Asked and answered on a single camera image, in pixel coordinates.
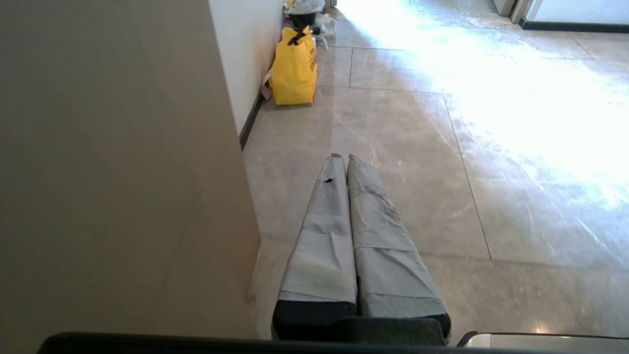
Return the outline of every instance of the gray cloth cover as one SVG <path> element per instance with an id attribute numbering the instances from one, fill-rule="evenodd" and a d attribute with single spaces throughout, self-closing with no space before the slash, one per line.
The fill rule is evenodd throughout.
<path id="1" fill-rule="evenodd" d="M 375 169 L 347 165 L 359 309 L 366 317 L 426 317 L 446 309 Z"/>
<path id="2" fill-rule="evenodd" d="M 345 161 L 332 154 L 314 184 L 278 299 L 356 304 L 356 296 Z"/>

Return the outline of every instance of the black edge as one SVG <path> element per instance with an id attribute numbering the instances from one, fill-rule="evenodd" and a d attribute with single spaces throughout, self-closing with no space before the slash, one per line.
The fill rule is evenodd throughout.
<path id="1" fill-rule="evenodd" d="M 477 334 L 478 334 L 477 331 L 469 331 L 466 334 L 463 334 L 463 338 L 461 338 L 457 346 L 465 346 L 467 342 L 469 342 L 472 339 L 472 337 Z"/>
<path id="2" fill-rule="evenodd" d="M 258 96 L 255 98 L 253 103 L 253 107 L 251 107 L 249 115 L 247 116 L 247 121 L 245 121 L 245 125 L 242 127 L 240 135 L 238 136 L 238 139 L 240 139 L 240 149 L 242 150 L 245 149 L 247 139 L 249 139 L 249 134 L 251 134 L 251 128 L 253 128 L 253 123 L 255 123 L 255 117 L 258 116 L 258 111 L 260 110 L 263 101 L 264 97 L 262 96 L 262 93 L 258 93 Z"/>
<path id="3" fill-rule="evenodd" d="M 606 32 L 629 33 L 629 25 L 607 25 L 604 23 L 574 23 L 574 22 L 536 22 L 524 18 L 520 20 L 520 27 L 524 30 L 538 31 L 571 31 L 571 32 Z"/>

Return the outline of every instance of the grout line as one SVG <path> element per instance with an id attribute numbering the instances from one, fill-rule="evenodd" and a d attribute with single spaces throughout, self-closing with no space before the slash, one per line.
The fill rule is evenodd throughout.
<path id="1" fill-rule="evenodd" d="M 577 43 L 577 45 L 579 46 L 579 48 L 581 48 L 581 50 L 583 50 L 585 52 L 585 54 L 588 54 L 590 58 L 592 58 L 592 60 L 596 60 L 595 57 L 592 56 L 592 54 L 590 54 L 585 48 L 583 48 L 581 46 L 581 43 L 579 43 L 576 39 L 574 39 L 574 37 L 570 34 L 570 33 L 566 33 L 568 35 L 568 37 L 570 37 L 570 39 L 574 42 Z"/>
<path id="2" fill-rule="evenodd" d="M 352 47 L 352 55 L 350 56 L 350 84 L 349 84 L 350 87 L 352 87 L 352 67 L 353 67 L 353 47 Z"/>
<path id="3" fill-rule="evenodd" d="M 504 265 L 520 265 L 520 266 L 529 266 L 529 267 L 537 267 L 537 268 L 552 268 L 556 270 L 567 270 L 567 271 L 605 271 L 608 273 L 617 273 L 617 274 L 626 274 L 629 273 L 629 270 L 621 269 L 621 268 L 588 268 L 588 267 L 580 267 L 580 266 L 566 266 L 566 265 L 550 265 L 546 263 L 535 263 L 535 262 L 527 262 L 527 261 L 513 261 L 513 260 L 489 260 L 487 258 L 477 257 L 477 256 L 457 256 L 454 254 L 439 254 L 439 253 L 431 253 L 431 252 L 419 252 L 420 257 L 436 257 L 436 258 L 448 258 L 452 260 L 472 260 L 472 261 L 485 261 L 495 264 L 504 264 Z"/>
<path id="4" fill-rule="evenodd" d="M 487 243 L 487 236 L 485 235 L 485 228 L 482 226 L 481 213 L 478 211 L 478 205 L 476 205 L 476 198 L 474 197 L 474 191 L 472 190 L 472 183 L 470 182 L 469 174 L 467 173 L 467 167 L 465 166 L 465 160 L 463 160 L 463 153 L 461 152 L 461 145 L 459 144 L 459 138 L 457 137 L 457 132 L 454 129 L 454 123 L 452 122 L 452 117 L 450 116 L 450 108 L 448 107 L 448 103 L 445 100 L 445 95 L 442 93 L 443 104 L 445 105 L 445 109 L 448 111 L 448 119 L 450 120 L 450 126 L 452 127 L 452 133 L 454 134 L 454 140 L 457 142 L 457 147 L 459 148 L 459 156 L 461 157 L 461 163 L 463 164 L 463 170 L 465 171 L 465 178 L 467 178 L 467 185 L 470 187 L 470 193 L 472 194 L 472 201 L 474 202 L 474 208 L 476 208 L 476 215 L 478 216 L 478 223 L 481 225 L 482 237 L 485 239 L 485 246 L 487 247 L 487 253 L 489 254 L 489 260 L 493 261 L 491 257 L 491 251 L 489 250 L 489 243 Z"/>

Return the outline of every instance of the shopping bag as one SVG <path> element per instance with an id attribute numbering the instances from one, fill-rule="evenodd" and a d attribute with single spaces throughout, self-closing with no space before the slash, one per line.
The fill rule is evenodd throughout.
<path id="1" fill-rule="evenodd" d="M 302 34 L 284 28 L 277 44 L 270 84 L 277 105 L 303 105 L 315 97 L 317 62 L 315 41 L 306 27 Z"/>

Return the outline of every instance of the floor tile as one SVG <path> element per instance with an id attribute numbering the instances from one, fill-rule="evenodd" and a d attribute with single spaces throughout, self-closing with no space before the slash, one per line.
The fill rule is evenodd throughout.
<path id="1" fill-rule="evenodd" d="M 576 102 L 629 103 L 629 62 L 519 58 L 515 61 L 526 81 L 539 93 Z"/>
<path id="2" fill-rule="evenodd" d="M 418 24 L 520 29 L 508 17 L 498 15 L 496 5 L 491 0 L 411 0 L 411 9 Z"/>
<path id="3" fill-rule="evenodd" d="M 370 24 L 355 21 L 337 23 L 334 45 L 338 47 L 423 50 L 458 55 L 510 55 L 513 57 L 547 57 L 592 59 L 572 37 L 559 31 L 523 31 L 520 28 L 473 28 L 470 18 L 453 17 L 454 26 L 437 26 L 432 16 L 443 18 L 441 13 L 424 13 L 410 22 Z"/>
<path id="4" fill-rule="evenodd" d="M 475 178 L 470 183 L 494 260 L 621 269 L 582 220 L 562 212 L 549 187 Z"/>
<path id="5" fill-rule="evenodd" d="M 629 274 L 422 255 L 452 318 L 468 331 L 629 336 Z"/>
<path id="6" fill-rule="evenodd" d="M 513 92 L 522 87 L 509 57 L 378 49 L 354 49 L 351 86 L 426 92 Z"/>
<path id="7" fill-rule="evenodd" d="M 350 86 L 350 68 L 352 66 L 352 49 L 328 47 L 317 50 L 317 64 L 320 86 Z"/>
<path id="8" fill-rule="evenodd" d="M 601 60 L 629 60 L 629 33 L 570 32 L 589 55 Z"/>
<path id="9" fill-rule="evenodd" d="M 273 98 L 263 102 L 245 151 L 329 153 L 334 90 L 332 86 L 318 86 L 311 105 L 277 106 Z"/>
<path id="10" fill-rule="evenodd" d="M 371 163 L 422 252 L 488 258 L 443 97 L 338 89 L 332 150 Z"/>
<path id="11" fill-rule="evenodd" d="M 561 215 L 575 219 L 610 260 L 629 269 L 629 183 L 593 178 L 542 183 L 542 188 Z"/>

